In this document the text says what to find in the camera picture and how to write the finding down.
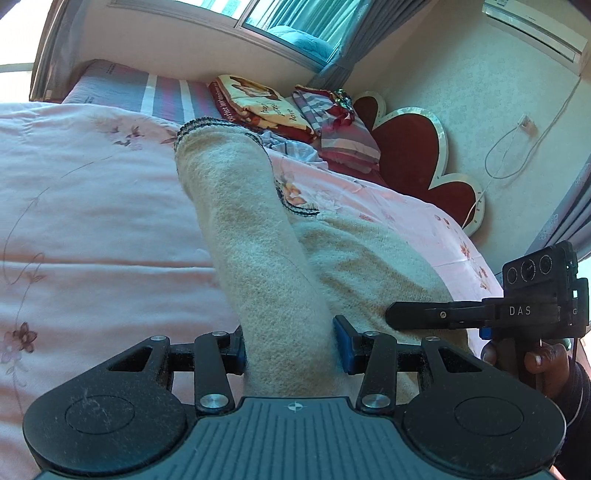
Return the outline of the right hand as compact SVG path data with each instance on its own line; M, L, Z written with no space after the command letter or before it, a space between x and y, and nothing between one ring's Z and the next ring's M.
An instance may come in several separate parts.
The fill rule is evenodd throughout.
M484 346L481 359L514 377L519 376L518 360L511 339L490 341ZM521 365L541 381L541 392L551 399L559 396L570 376L569 356L562 343L543 343L527 352Z

